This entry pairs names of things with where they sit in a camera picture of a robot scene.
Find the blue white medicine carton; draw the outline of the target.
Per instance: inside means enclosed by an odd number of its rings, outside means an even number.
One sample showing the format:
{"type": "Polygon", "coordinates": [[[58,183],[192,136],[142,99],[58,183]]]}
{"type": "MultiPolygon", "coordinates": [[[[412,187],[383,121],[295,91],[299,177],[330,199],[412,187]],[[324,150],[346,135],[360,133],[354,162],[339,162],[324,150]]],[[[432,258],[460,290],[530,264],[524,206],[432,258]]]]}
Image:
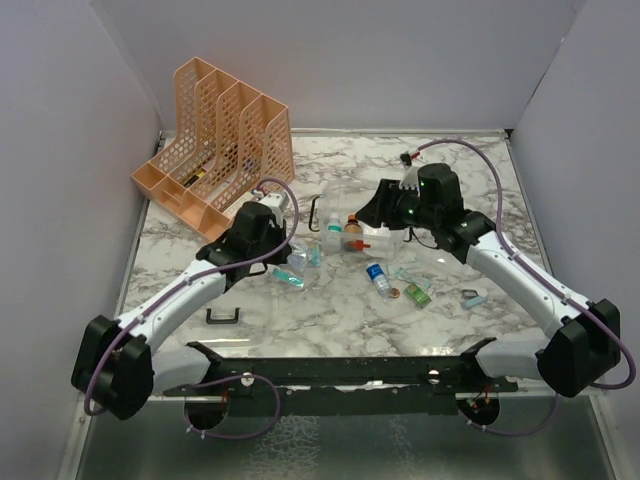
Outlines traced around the blue white medicine carton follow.
{"type": "Polygon", "coordinates": [[[367,224],[362,226],[363,236],[367,238],[367,242],[374,243],[385,243],[389,242],[392,239],[392,232],[382,226],[382,227],[371,227],[367,224]]]}

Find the brown bottle orange cap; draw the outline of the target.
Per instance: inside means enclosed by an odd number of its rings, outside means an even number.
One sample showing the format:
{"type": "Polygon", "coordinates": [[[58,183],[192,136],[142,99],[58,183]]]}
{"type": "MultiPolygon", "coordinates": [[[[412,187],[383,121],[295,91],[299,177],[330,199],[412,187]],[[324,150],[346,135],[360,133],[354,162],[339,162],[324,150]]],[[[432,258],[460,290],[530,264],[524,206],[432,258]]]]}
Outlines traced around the brown bottle orange cap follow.
{"type": "Polygon", "coordinates": [[[344,232],[349,238],[357,238],[362,234],[362,227],[354,214],[348,215],[344,232]]]}

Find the clear teal blister packs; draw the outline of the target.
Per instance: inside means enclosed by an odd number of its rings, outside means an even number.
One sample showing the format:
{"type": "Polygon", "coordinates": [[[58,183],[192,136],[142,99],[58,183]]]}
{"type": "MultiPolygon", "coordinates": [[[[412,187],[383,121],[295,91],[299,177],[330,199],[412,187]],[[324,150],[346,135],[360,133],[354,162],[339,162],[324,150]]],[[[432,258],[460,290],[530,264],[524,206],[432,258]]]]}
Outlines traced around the clear teal blister packs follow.
{"type": "Polygon", "coordinates": [[[321,266],[322,256],[317,242],[293,241],[292,251],[284,265],[272,271],[272,277],[296,289],[304,289],[311,280],[314,269],[321,266]]]}

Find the clear plastic medicine box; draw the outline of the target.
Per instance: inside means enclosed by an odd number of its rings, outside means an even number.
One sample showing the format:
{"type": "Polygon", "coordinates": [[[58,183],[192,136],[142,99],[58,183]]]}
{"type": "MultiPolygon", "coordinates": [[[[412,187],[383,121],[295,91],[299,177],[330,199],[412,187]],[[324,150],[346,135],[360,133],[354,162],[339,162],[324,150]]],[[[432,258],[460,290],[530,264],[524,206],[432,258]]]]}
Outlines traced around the clear plastic medicine box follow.
{"type": "Polygon", "coordinates": [[[398,253],[405,231],[374,228],[355,217],[376,189],[375,181],[330,180],[312,198],[309,227],[316,226],[325,256],[353,253],[390,259],[398,253]]]}

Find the white bottle green cap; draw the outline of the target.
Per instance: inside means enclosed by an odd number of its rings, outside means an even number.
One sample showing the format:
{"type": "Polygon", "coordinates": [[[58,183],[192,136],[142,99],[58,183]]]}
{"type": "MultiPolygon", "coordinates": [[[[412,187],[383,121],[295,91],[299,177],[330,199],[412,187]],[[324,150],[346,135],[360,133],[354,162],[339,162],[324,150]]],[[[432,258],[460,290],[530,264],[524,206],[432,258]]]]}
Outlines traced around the white bottle green cap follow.
{"type": "Polygon", "coordinates": [[[339,252],[342,248],[342,225],[338,212],[333,212],[328,217],[322,245],[329,255],[339,252]]]}

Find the blue labelled small bottle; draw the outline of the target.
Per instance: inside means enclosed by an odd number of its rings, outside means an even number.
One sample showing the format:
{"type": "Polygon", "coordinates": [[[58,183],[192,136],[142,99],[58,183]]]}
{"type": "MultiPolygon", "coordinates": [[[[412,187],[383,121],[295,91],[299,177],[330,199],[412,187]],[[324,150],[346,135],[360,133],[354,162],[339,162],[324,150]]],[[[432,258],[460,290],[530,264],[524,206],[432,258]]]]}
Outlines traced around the blue labelled small bottle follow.
{"type": "Polygon", "coordinates": [[[378,263],[372,263],[366,268],[366,273],[382,298],[388,298],[391,294],[391,285],[378,263]]]}

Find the clear teal sachet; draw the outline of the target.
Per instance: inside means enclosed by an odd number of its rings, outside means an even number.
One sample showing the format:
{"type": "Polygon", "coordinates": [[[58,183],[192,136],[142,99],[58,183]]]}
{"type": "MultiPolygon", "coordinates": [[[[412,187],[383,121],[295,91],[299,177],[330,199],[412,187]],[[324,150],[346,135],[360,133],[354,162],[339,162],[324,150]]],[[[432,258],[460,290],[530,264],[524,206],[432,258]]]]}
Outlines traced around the clear teal sachet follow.
{"type": "Polygon", "coordinates": [[[396,280],[414,283],[423,290],[431,286],[431,280],[423,272],[423,265],[416,260],[389,263],[387,273],[396,280]]]}

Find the green small medicine box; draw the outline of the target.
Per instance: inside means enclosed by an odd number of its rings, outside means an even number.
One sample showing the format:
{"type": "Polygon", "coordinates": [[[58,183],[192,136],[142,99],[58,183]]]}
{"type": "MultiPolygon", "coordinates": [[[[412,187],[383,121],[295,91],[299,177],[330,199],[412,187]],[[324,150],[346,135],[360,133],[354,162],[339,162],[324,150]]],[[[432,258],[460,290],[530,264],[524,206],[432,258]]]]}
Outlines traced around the green small medicine box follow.
{"type": "Polygon", "coordinates": [[[404,293],[420,309],[431,302],[431,298],[427,292],[414,283],[410,283],[404,289],[404,293]]]}

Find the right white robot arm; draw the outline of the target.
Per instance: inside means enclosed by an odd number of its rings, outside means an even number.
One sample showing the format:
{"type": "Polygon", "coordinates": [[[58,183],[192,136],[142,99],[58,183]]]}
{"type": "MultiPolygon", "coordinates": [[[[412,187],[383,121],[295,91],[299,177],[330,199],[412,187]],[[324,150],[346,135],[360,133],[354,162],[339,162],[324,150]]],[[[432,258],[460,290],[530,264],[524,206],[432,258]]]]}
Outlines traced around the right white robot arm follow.
{"type": "Polygon", "coordinates": [[[520,305],[545,335],[541,342],[492,340],[459,367],[461,383],[481,391],[496,377],[544,381],[573,398],[616,366],[621,349],[620,312],[610,301],[593,302],[572,291],[507,240],[486,215],[465,207],[459,178],[443,163],[410,170],[405,187],[383,179],[356,213],[359,222],[390,230],[431,232],[438,248],[482,273],[520,305]]]}

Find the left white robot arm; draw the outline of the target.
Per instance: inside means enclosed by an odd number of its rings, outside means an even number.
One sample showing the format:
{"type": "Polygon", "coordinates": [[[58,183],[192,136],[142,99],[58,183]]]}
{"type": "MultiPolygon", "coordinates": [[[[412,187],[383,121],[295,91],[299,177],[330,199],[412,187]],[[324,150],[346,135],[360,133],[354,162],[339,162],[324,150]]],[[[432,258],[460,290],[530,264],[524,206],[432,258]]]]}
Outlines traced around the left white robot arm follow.
{"type": "Polygon", "coordinates": [[[218,388],[220,369],[193,347],[166,362],[153,357],[197,310],[255,275],[255,266],[285,262],[295,232],[283,218],[287,202],[272,193],[244,203],[231,227],[160,292],[114,320],[99,315],[88,323],[71,375],[87,415],[108,411],[126,420],[157,391],[189,384],[206,395],[218,388]]]}

